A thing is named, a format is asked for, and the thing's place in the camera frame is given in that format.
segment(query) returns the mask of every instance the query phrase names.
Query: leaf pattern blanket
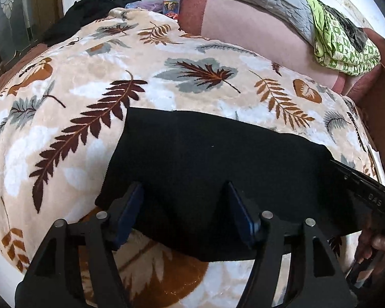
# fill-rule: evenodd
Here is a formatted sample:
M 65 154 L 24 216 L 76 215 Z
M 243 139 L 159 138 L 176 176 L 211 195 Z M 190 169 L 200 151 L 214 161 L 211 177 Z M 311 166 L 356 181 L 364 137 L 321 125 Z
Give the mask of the leaf pattern blanket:
M 251 51 L 178 28 L 157 13 L 113 9 L 1 90 L 0 251 L 20 272 L 56 219 L 76 222 L 94 209 L 130 106 L 193 110 L 298 134 L 376 177 L 351 100 Z M 343 267 L 356 236 L 331 241 Z M 85 252 L 80 256 L 91 302 Z M 135 307 L 235 307 L 253 264 L 203 263 L 139 232 L 115 258 Z M 283 265 L 288 269 L 288 256 Z

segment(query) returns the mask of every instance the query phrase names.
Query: fern leaf print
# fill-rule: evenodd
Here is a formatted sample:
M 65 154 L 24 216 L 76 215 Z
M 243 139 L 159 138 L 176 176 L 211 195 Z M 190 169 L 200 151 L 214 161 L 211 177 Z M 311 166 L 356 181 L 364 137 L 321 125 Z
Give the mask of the fern leaf print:
M 267 98 L 270 98 L 268 101 L 268 111 L 271 112 L 275 107 L 275 116 L 277 119 L 279 119 L 282 112 L 284 123 L 287 124 L 287 122 L 289 122 L 293 130 L 295 130 L 295 124 L 298 127 L 310 127 L 309 122 L 314 121 L 315 118 L 308 116 L 296 103 L 293 103 L 286 90 L 281 87 L 281 84 L 279 84 L 277 80 L 263 79 L 257 73 L 253 71 L 250 72 L 260 79 L 254 86 L 258 88 L 257 94 L 262 94 L 260 102 L 264 102 Z
M 127 73 L 130 75 L 130 80 L 111 83 L 112 87 L 107 88 L 109 91 L 103 94 L 103 98 L 99 99 L 96 104 L 87 106 L 92 111 L 82 112 L 81 117 L 70 120 L 73 125 L 63 129 L 62 134 L 57 136 L 54 143 L 50 145 L 50 149 L 40 153 L 43 159 L 36 164 L 38 169 L 30 174 L 30 177 L 36 177 L 32 195 L 37 213 L 43 202 L 44 183 L 47 184 L 50 177 L 53 176 L 54 167 L 57 167 L 60 159 L 64 160 L 70 151 L 75 153 L 80 140 L 85 145 L 89 130 L 95 138 L 98 138 L 101 123 L 110 127 L 110 113 L 123 120 L 121 103 L 125 108 L 129 108 L 130 98 L 139 100 L 136 92 L 144 92 L 140 85 L 147 84 L 147 82 L 134 80 L 132 74 L 129 71 Z
M 328 134 L 331 136 L 331 139 L 335 142 L 333 131 L 335 129 L 341 129 L 348 126 L 348 123 L 344 116 L 336 111 L 327 111 L 323 119 L 325 128 Z
M 361 148 L 364 152 L 367 152 L 367 150 L 365 149 L 364 142 L 362 141 L 361 136 L 359 134 L 358 125 L 356 124 L 355 119 L 352 116 L 352 113 L 347 111 L 347 115 L 348 115 L 349 119 L 352 121 L 353 126 L 355 127 L 355 132 L 356 132 L 356 136 L 358 137 L 359 145 L 361 146 Z

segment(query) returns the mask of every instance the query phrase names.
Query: small box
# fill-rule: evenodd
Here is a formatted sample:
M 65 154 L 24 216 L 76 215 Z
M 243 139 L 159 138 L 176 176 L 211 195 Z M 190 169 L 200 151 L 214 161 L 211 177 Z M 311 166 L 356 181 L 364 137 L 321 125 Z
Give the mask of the small box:
M 162 13 L 178 22 L 180 13 L 180 0 L 163 0 Z

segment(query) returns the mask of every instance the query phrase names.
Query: black fabric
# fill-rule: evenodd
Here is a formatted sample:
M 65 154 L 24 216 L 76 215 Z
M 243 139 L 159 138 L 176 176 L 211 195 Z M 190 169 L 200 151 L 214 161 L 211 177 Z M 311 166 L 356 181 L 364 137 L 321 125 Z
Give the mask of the black fabric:
M 139 181 L 145 202 L 135 229 L 202 261 L 254 259 L 238 236 L 225 182 L 282 220 L 316 219 L 331 238 L 358 226 L 330 159 L 327 148 L 293 134 L 198 112 L 129 108 L 95 204 L 108 209 Z
M 362 28 L 358 28 L 350 19 L 346 18 L 338 10 L 323 4 L 321 1 L 320 4 L 339 21 L 352 46 L 358 52 L 362 53 L 364 51 L 365 43 L 368 40 L 368 36 L 364 30 Z
M 141 0 L 81 0 L 75 2 L 63 18 L 48 29 L 42 43 L 52 46 L 74 36 L 83 26 L 107 17 L 114 8 L 124 8 L 126 4 Z

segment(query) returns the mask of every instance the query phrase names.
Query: hand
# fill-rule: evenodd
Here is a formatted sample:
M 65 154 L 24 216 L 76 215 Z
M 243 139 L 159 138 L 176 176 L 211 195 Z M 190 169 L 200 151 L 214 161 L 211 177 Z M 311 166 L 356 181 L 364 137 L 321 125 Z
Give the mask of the hand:
M 371 247 L 376 250 L 383 251 L 384 255 L 378 262 L 373 270 L 373 275 L 380 274 L 385 269 L 385 235 L 374 236 L 374 231 L 371 229 L 371 216 L 368 217 L 364 229 L 358 239 L 358 247 L 355 253 L 355 260 L 358 263 L 362 263 L 364 259 L 368 259 L 372 256 Z

